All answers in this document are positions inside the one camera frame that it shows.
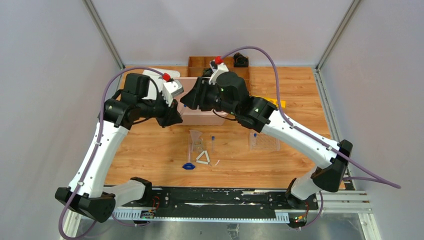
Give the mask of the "glass funnel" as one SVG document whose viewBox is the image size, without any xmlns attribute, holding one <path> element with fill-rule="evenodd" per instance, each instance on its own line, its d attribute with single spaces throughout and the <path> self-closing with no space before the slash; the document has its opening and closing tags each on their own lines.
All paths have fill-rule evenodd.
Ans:
<svg viewBox="0 0 424 240">
<path fill-rule="evenodd" d="M 193 145 L 199 145 L 202 143 L 202 132 L 198 131 L 198 130 L 189 130 L 190 133 L 190 137 L 191 137 L 191 142 Z"/>
</svg>

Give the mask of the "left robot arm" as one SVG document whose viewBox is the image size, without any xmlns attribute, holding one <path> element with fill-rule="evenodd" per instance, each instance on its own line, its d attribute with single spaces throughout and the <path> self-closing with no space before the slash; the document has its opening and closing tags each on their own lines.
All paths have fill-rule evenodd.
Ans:
<svg viewBox="0 0 424 240">
<path fill-rule="evenodd" d="M 152 183 L 140 177 L 105 186 L 105 179 L 116 152 L 132 126 L 156 119 L 162 128 L 182 123 L 177 96 L 183 85 L 164 74 L 162 87 L 148 75 L 129 73 L 123 89 L 107 99 L 98 115 L 92 145 L 67 187 L 59 187 L 55 198 L 75 213 L 99 223 L 114 210 L 130 202 L 149 206 L 153 201 Z"/>
</svg>

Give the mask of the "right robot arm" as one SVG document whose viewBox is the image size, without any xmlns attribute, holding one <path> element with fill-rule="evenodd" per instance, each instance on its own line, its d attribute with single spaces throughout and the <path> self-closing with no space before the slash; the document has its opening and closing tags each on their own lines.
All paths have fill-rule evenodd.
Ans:
<svg viewBox="0 0 424 240">
<path fill-rule="evenodd" d="M 343 181 L 353 145 L 323 137 L 281 114 L 277 105 L 250 95 L 245 80 L 234 72 L 218 76 L 215 84 L 198 77 L 180 102 L 192 110 L 225 112 L 247 129 L 271 136 L 295 148 L 315 163 L 302 177 L 294 178 L 285 193 L 286 204 L 298 209 L 321 190 L 335 193 Z"/>
</svg>

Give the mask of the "small glass beaker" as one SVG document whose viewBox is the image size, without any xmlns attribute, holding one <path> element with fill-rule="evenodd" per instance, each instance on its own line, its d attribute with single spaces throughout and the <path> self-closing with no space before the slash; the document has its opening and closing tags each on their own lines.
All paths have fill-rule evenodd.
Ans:
<svg viewBox="0 0 424 240">
<path fill-rule="evenodd" d="M 204 151 L 204 144 L 202 139 L 197 139 L 192 143 L 192 151 L 200 154 Z"/>
</svg>

